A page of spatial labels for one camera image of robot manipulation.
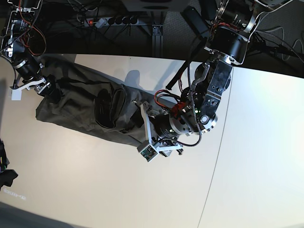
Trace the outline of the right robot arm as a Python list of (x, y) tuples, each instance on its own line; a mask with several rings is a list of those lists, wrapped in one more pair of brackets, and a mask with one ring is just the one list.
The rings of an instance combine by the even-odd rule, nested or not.
[[(0, 57), (12, 67), (14, 80), (11, 99), (19, 101), (23, 90), (34, 90), (38, 95), (57, 104), (63, 96), (54, 76), (42, 73), (44, 63), (39, 57), (45, 54), (47, 41), (42, 31), (35, 26), (42, 10), (42, 0), (9, 0), (11, 5), (1, 37)], [(44, 50), (36, 54), (31, 50), (30, 39), (36, 32), (44, 42)]]

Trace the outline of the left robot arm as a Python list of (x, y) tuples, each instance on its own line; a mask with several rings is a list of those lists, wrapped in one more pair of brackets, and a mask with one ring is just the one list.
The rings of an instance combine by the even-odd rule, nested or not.
[(201, 2), (201, 13), (187, 7), (182, 16), (196, 32), (188, 59), (174, 78), (154, 94), (160, 111), (148, 102), (140, 106), (145, 141), (138, 152), (150, 162), (157, 155), (182, 154), (181, 135), (202, 136), (214, 128), (216, 111), (231, 81), (233, 66), (241, 65), (259, 23), (286, 6), (286, 0), (213, 0)]

